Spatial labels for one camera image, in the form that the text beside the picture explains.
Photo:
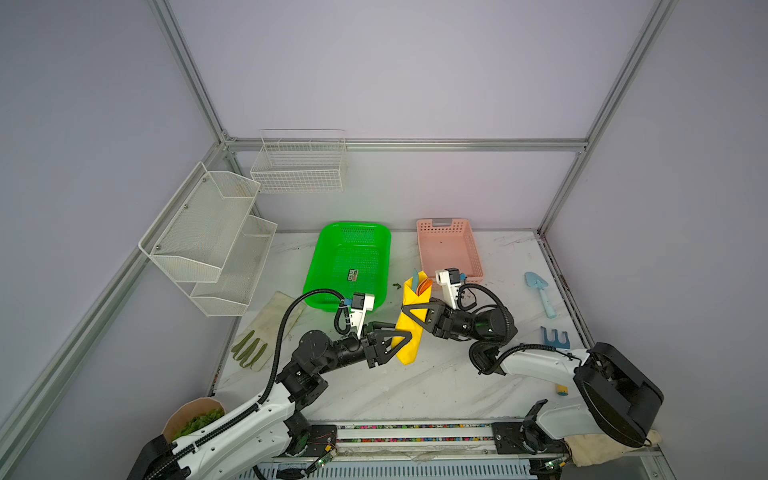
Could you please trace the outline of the green plastic basket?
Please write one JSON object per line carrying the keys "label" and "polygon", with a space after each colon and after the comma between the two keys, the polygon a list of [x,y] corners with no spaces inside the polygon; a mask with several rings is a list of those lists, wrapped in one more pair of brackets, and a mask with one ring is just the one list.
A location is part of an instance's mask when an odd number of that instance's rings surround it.
{"label": "green plastic basket", "polygon": [[384,225],[337,222],[320,232],[303,291],[332,289],[350,299],[355,293],[387,298],[392,233]]}

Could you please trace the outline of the orange plastic spoon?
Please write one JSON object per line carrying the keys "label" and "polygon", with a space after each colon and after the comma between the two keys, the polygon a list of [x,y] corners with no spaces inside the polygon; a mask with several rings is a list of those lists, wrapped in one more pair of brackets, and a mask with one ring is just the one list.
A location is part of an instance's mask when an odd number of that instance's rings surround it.
{"label": "orange plastic spoon", "polygon": [[425,292],[427,292],[432,286],[432,280],[430,278],[425,278],[423,281],[421,281],[417,287],[416,294],[418,296],[423,295]]}

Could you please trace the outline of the pink plastic basket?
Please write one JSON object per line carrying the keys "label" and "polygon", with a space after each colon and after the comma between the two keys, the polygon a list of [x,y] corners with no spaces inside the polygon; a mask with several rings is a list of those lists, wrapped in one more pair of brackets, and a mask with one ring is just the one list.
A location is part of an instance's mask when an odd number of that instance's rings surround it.
{"label": "pink plastic basket", "polygon": [[456,268],[466,280],[479,283],[484,269],[467,219],[420,219],[416,223],[422,270],[436,278],[438,270]]}

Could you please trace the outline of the yellow paper napkin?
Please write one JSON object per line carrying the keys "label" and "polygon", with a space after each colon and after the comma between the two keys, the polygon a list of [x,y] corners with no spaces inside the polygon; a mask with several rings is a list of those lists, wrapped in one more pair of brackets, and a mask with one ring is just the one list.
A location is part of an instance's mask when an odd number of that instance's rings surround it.
{"label": "yellow paper napkin", "polygon": [[[411,277],[403,286],[402,306],[412,306],[417,304],[426,304],[430,301],[432,294],[432,280],[424,271],[420,271],[417,277]],[[396,329],[411,334],[411,338],[397,352],[396,358],[403,365],[412,364],[419,351],[424,328],[422,323],[426,320],[426,309],[415,309],[411,313],[418,321],[413,320],[406,313],[401,312],[396,323]]]}

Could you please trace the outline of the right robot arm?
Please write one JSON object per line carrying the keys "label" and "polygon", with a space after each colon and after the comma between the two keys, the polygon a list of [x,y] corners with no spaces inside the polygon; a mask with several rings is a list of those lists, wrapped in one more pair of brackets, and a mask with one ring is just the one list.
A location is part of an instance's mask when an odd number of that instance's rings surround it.
{"label": "right robot arm", "polygon": [[540,399],[519,424],[522,449],[543,453],[576,435],[605,434],[626,447],[649,444],[663,404],[662,391],[616,347],[598,342],[588,349],[511,342],[514,318],[500,298],[484,287],[485,306],[464,305],[469,285],[452,303],[432,298],[403,304],[402,314],[431,335],[470,341],[469,359],[481,375],[518,375],[571,389],[563,401]]}

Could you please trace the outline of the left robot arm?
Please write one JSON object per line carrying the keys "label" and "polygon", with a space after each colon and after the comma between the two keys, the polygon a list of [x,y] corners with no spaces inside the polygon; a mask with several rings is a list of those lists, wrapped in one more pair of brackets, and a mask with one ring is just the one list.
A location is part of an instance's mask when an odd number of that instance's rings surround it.
{"label": "left robot arm", "polygon": [[371,298],[356,294],[339,300],[335,315],[345,320],[345,336],[333,340],[321,330],[305,333],[285,366],[273,358],[262,393],[189,435],[168,440],[163,435],[141,450],[131,479],[233,479],[251,467],[281,455],[316,453],[324,462],[332,440],[315,439],[303,415],[327,389],[325,373],[359,362],[371,368],[388,363],[411,340],[393,325],[364,323]]}

